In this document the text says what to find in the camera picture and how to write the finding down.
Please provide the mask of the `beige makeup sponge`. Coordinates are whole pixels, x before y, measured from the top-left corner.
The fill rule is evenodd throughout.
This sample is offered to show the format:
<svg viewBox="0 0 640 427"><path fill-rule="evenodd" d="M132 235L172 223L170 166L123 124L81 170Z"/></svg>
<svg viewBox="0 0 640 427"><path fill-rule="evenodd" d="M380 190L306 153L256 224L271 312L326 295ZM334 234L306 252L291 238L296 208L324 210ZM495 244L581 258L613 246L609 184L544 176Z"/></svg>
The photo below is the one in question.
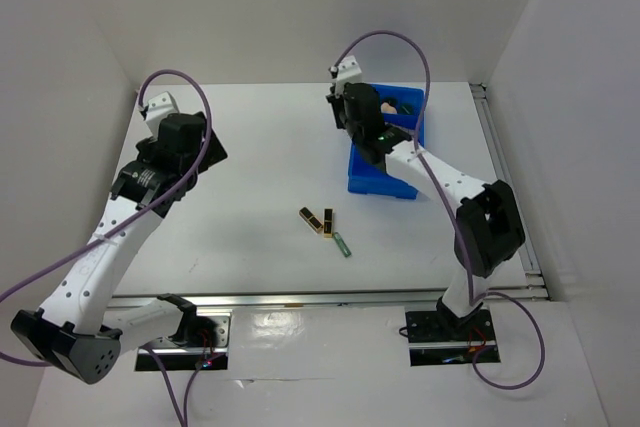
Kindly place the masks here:
<svg viewBox="0 0 640 427"><path fill-rule="evenodd" d="M381 110L382 113L385 113L385 114L396 115L398 113L397 109L393 105L391 105L391 104L389 104L387 102L383 102L381 104L380 110Z"/></svg>

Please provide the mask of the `black gold lipstick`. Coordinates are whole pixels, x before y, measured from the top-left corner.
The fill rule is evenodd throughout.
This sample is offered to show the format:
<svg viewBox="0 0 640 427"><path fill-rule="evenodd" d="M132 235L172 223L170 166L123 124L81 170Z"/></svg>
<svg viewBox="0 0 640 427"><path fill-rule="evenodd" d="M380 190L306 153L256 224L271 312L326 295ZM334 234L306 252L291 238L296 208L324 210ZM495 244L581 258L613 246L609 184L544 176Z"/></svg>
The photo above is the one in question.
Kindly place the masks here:
<svg viewBox="0 0 640 427"><path fill-rule="evenodd" d="M323 231L324 224L307 207L302 207L299 210L299 216L314 232L320 233Z"/></svg>
<svg viewBox="0 0 640 427"><path fill-rule="evenodd" d="M334 235L334 209L325 208L323 216L323 236L332 238Z"/></svg>

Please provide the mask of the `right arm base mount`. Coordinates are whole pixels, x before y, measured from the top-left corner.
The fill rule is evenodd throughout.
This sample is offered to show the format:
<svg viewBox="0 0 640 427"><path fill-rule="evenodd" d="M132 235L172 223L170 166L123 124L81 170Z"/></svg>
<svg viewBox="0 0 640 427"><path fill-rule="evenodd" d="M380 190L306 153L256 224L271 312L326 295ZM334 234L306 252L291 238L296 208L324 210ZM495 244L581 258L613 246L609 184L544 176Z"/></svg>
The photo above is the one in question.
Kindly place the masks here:
<svg viewBox="0 0 640 427"><path fill-rule="evenodd" d="M398 334L408 341L412 367L471 364L476 353L480 353L478 363L501 361L488 309L451 332L440 324L435 311L408 311Z"/></svg>

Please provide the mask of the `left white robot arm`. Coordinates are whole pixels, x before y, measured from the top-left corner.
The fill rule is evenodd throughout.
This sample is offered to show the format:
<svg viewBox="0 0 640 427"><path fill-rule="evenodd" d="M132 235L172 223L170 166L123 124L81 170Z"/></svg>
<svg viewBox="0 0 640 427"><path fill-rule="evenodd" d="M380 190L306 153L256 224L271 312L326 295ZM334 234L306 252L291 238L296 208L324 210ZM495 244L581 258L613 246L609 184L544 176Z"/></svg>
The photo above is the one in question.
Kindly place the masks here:
<svg viewBox="0 0 640 427"><path fill-rule="evenodd" d="M175 294L113 316L107 306L138 251L200 173L227 153L202 112L170 113L114 182L92 241L54 292L35 311L20 310L10 328L39 360L92 385L118 357L159 338L176 346L210 339L212 321Z"/></svg>

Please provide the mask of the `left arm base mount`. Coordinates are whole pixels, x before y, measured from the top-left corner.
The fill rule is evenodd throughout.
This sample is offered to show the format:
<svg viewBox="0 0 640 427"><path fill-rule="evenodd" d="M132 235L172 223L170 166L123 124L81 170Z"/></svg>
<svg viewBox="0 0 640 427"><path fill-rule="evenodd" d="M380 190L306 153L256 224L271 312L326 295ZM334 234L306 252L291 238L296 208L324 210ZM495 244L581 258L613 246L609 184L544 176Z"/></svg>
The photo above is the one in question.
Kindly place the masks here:
<svg viewBox="0 0 640 427"><path fill-rule="evenodd" d="M135 333L141 344L149 344L169 372L226 370L232 314L230 311L199 309L195 323L179 333L181 316L163 318Z"/></svg>

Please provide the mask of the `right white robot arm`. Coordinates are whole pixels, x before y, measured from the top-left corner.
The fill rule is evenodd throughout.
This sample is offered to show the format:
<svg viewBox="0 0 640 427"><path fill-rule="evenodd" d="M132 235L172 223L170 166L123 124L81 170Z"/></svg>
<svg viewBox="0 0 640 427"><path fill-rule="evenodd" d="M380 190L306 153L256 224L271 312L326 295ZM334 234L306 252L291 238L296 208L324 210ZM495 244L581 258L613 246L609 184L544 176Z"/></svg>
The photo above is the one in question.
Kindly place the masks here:
<svg viewBox="0 0 640 427"><path fill-rule="evenodd" d="M327 101L336 126L347 132L368 165L442 202L461 268L437 301L436 326L444 337L460 338L488 296L495 271L526 240L512 188L502 180L488 183L463 173L387 123L370 84L334 85Z"/></svg>

